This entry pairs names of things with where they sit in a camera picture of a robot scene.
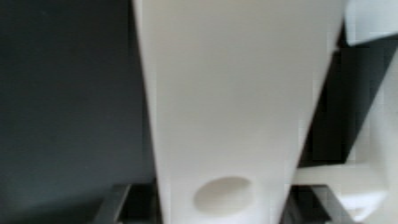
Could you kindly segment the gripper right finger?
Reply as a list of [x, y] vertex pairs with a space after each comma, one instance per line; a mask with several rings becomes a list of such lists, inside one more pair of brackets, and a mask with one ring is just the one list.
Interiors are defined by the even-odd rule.
[[285, 200], [285, 224], [358, 224], [326, 185], [292, 185]]

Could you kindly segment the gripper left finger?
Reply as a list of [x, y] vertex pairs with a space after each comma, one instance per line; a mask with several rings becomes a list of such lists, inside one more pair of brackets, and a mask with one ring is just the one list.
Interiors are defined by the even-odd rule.
[[154, 224], [150, 184], [115, 185], [104, 196], [92, 224]]

